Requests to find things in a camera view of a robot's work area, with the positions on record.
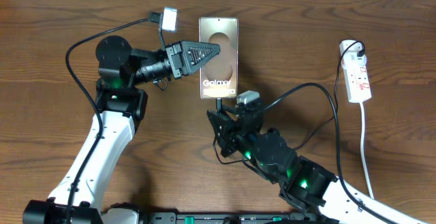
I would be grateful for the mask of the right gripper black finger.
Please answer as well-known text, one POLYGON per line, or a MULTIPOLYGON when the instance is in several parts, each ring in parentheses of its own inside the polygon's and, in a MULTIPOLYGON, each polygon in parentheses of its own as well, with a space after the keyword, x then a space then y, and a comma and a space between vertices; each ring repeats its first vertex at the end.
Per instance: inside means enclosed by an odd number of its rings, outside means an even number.
POLYGON ((222 105, 220 109, 220 113, 224 116, 230 117, 231 115, 238 116, 239 111, 234 106, 222 105))
POLYGON ((214 130, 215 139, 221 148, 221 155, 229 157, 238 150, 236 120, 231 116, 224 116, 220 110, 208 110, 206 114, 214 130))

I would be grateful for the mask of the Samsung Galaxy smartphone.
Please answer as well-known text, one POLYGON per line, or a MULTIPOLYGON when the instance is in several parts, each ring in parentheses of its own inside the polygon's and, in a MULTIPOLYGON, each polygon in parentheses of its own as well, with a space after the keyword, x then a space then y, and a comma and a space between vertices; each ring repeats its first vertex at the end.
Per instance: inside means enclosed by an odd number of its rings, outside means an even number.
POLYGON ((235 98, 238 92, 238 19, 201 17, 200 41, 218 44, 220 53, 200 69, 202 99, 235 98))

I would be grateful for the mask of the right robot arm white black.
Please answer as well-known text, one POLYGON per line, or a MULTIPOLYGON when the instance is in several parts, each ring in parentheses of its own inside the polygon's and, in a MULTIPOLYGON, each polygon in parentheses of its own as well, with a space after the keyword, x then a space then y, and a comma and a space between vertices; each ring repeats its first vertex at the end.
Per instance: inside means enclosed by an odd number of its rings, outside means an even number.
POLYGON ((280 198, 301 213, 316 214, 319 223, 418 222, 297 155, 276 129, 261 133, 263 107, 260 102, 209 110, 207 117, 215 133, 214 144, 220 147, 223 157, 239 152, 250 170, 279 185, 280 198))

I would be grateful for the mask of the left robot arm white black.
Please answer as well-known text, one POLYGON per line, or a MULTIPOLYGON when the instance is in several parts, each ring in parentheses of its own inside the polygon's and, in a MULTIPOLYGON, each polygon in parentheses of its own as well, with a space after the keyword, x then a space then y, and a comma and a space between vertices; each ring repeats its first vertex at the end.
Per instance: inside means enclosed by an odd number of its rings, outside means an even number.
POLYGON ((197 72, 220 53, 218 44, 179 41, 156 51, 135 49, 121 36, 98 43, 97 97, 89 134, 48 199, 31 200, 23 223, 145 223, 131 204, 102 210, 104 193, 125 147, 144 118, 148 95, 138 84, 168 82, 197 72))

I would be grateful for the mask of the white power strip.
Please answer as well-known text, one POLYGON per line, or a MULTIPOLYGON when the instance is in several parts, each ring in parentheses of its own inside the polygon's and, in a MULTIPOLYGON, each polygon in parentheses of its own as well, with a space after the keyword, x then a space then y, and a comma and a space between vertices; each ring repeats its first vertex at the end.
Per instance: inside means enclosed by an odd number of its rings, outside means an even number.
POLYGON ((367 56, 362 42, 346 39, 339 44, 347 98, 350 103, 363 103, 372 98, 367 72, 367 56))

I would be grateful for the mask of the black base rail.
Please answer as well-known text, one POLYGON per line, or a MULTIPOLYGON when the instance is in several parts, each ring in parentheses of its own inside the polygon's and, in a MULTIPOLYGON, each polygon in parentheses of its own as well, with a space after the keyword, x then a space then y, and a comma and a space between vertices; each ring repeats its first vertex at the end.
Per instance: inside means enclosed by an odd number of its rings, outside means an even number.
POLYGON ((148 224, 222 224, 222 223, 317 223, 315 214, 258 214, 258 213, 232 213, 232 214, 177 214, 175 212, 152 212, 147 214, 143 223, 148 224))

